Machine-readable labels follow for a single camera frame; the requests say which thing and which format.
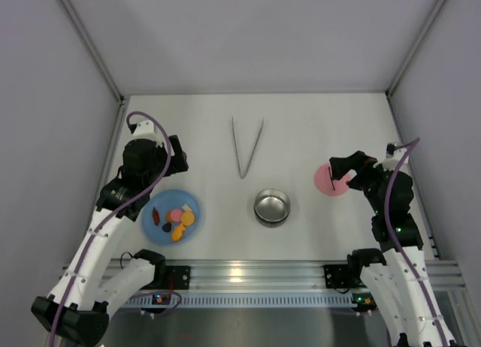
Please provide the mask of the yellow dotted round biscuit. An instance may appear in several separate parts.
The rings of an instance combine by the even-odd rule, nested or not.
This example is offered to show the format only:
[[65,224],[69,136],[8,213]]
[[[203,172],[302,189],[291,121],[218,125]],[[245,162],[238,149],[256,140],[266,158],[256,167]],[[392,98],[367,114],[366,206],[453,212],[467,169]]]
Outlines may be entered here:
[[180,217],[180,222],[182,225],[188,227],[195,223],[196,217],[192,211],[185,211]]

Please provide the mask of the metal tongs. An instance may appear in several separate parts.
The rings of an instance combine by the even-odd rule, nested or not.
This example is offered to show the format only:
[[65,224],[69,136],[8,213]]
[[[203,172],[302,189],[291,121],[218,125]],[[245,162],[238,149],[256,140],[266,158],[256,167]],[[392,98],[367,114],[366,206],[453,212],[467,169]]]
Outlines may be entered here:
[[265,120],[261,119],[254,128],[248,128],[247,131],[252,133],[250,137],[242,134],[244,131],[239,122],[232,117],[230,121],[231,136],[234,148],[235,167],[237,175],[241,180],[245,180],[253,165],[256,152],[265,127]]

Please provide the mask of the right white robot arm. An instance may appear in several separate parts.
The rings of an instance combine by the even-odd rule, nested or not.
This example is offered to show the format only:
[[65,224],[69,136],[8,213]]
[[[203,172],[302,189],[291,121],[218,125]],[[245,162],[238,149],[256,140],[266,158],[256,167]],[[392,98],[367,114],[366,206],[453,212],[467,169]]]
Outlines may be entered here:
[[377,249],[347,256],[353,276],[369,290],[387,327],[392,346],[456,346],[434,296],[425,263],[424,243],[410,213],[413,179],[399,161],[391,170],[358,151],[329,160],[330,177],[350,171],[349,189],[363,193],[373,209],[371,230]]

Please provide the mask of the pink round cookie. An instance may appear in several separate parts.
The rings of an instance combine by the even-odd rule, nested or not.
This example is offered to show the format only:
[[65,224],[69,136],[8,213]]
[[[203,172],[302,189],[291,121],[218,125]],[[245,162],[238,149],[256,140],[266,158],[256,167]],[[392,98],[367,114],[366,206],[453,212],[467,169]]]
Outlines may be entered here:
[[171,218],[172,218],[173,222],[180,222],[181,221],[181,218],[182,218],[182,215],[183,215],[183,211],[181,209],[171,210],[170,213],[171,213]]

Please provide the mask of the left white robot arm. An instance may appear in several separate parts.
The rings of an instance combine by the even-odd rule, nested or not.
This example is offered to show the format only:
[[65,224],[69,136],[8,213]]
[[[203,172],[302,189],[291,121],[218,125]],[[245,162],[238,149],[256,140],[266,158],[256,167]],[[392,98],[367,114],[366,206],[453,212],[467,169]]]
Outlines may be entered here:
[[36,297],[31,311],[49,332],[82,346],[95,346],[116,313],[141,289],[167,285],[165,257],[142,249],[124,268],[103,283],[102,277],[117,244],[137,221],[163,177],[186,172],[187,155],[176,135],[167,143],[152,139],[130,140],[116,176],[100,192],[92,224],[68,269],[46,297]]

